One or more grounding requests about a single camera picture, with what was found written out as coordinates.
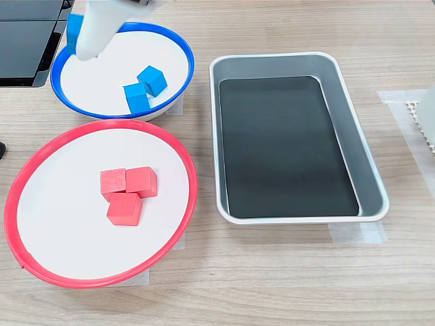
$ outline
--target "red rim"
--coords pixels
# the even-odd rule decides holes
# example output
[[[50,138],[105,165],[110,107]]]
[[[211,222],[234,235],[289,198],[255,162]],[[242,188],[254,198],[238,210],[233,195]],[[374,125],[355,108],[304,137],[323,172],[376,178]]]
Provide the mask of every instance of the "red rim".
[[[186,167],[189,177],[189,199],[186,212],[184,213],[184,217],[177,231],[174,233],[174,235],[172,235],[171,239],[169,239],[166,245],[142,264],[139,264],[138,266],[117,275],[92,280],[76,280],[74,278],[59,276],[42,267],[37,261],[35,261],[32,255],[24,247],[20,234],[18,233],[16,221],[18,202],[27,181],[35,172],[35,170],[42,164],[42,162],[44,162],[44,160],[46,160],[56,150],[60,149],[70,141],[82,137],[85,134],[90,134],[91,132],[104,129],[133,129],[143,131],[162,139],[178,153],[184,163],[184,166]],[[61,287],[72,287],[76,289],[104,287],[114,283],[122,282],[130,277],[138,275],[140,272],[148,269],[164,255],[166,255],[186,230],[195,209],[197,196],[198,179],[192,158],[183,144],[181,144],[180,141],[172,134],[153,124],[148,124],[146,122],[137,120],[119,119],[92,122],[90,124],[85,124],[83,126],[74,128],[73,130],[67,131],[66,133],[61,134],[59,137],[56,137],[50,141],[47,145],[43,146],[18,173],[18,176],[15,178],[9,194],[7,195],[5,205],[4,223],[6,239],[9,243],[12,253],[20,263],[21,267],[25,268],[31,274],[35,275],[41,280]]]

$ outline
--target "tray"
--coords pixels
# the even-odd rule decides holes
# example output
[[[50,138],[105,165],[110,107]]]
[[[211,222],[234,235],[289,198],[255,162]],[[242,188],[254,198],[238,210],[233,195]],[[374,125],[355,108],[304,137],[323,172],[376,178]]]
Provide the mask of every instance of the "tray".
[[[217,209],[236,224],[377,221],[389,201],[333,57],[210,66]]]

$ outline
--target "white tape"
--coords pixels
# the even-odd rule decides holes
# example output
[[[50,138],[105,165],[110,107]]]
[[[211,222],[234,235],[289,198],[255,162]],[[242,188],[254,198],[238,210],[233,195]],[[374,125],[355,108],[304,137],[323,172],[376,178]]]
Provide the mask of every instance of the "white tape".
[[[382,222],[329,223],[329,233],[335,243],[382,243],[387,241]]]
[[[182,236],[178,239],[178,242],[172,248],[172,250],[183,250],[186,248],[186,233],[183,233]]]
[[[169,108],[165,113],[167,115],[181,115],[183,114],[184,107],[184,94],[181,94],[179,98],[175,101],[174,105]]]
[[[406,108],[407,101],[420,101],[426,90],[397,90],[388,92],[378,92],[381,100],[388,104],[393,113],[403,137],[408,145],[414,160],[417,163],[420,173],[435,198],[435,160],[431,151],[428,149],[426,140],[420,133],[412,115]]]
[[[138,285],[148,285],[149,282],[150,270],[146,270],[132,278],[129,278],[128,280],[110,285],[110,287],[135,287]]]

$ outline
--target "wooden table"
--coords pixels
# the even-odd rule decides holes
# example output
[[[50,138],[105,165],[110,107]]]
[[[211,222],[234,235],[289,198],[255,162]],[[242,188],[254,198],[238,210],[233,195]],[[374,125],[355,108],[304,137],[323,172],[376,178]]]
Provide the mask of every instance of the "wooden table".
[[[78,3],[80,11],[83,3]],[[180,1],[152,17],[192,46],[184,114],[153,123],[195,161],[200,192],[186,249],[142,287],[61,289],[22,270],[0,229],[1,325],[435,325],[435,204],[377,90],[435,81],[430,1]],[[215,209],[208,68],[225,54],[319,50],[338,60],[391,200],[382,244],[335,243],[327,225],[239,227]],[[50,82],[0,89],[0,211],[45,143],[91,120]]]

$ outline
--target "tray rim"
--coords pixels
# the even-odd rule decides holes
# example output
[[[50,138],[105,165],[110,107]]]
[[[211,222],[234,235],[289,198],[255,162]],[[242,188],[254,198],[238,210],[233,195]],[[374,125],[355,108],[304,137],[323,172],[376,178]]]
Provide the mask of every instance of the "tray rim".
[[[216,119],[216,93],[215,93],[215,84],[214,84],[214,68],[215,66],[227,59],[233,58],[273,58],[273,57],[282,57],[282,56],[323,56],[328,59],[334,65],[338,77],[340,79],[340,84],[342,86],[343,92],[345,94],[345,98],[347,104],[350,108],[351,115],[355,121],[355,126],[360,136],[360,140],[362,142],[362,146],[364,148],[364,153],[368,158],[368,162],[370,164],[372,173],[377,181],[377,185],[379,187],[379,191],[382,197],[382,207],[379,211],[370,216],[329,216],[329,217],[256,217],[256,218],[238,218],[230,215],[226,212],[225,208],[222,206],[222,198],[220,193],[220,171],[219,171],[219,153],[218,153],[218,122]],[[319,224],[319,223],[340,223],[340,222],[374,222],[378,221],[387,214],[389,210],[389,199],[387,195],[387,190],[382,182],[382,178],[379,174],[379,170],[376,167],[375,160],[370,152],[370,148],[368,146],[366,137],[364,136],[364,132],[362,130],[360,121],[355,112],[355,108],[353,107],[353,103],[351,101],[351,97],[347,90],[347,86],[345,80],[343,78],[343,74],[341,73],[340,67],[336,61],[336,59],[325,53],[325,52],[295,52],[295,53],[282,53],[282,54],[237,54],[237,55],[228,55],[221,56],[212,61],[209,67],[209,78],[210,78],[210,92],[211,92],[211,133],[212,133],[212,143],[213,143],[213,164],[214,164],[214,173],[215,173],[215,203],[217,207],[218,213],[225,218],[227,221],[237,224],[237,225],[258,225],[258,224]]]

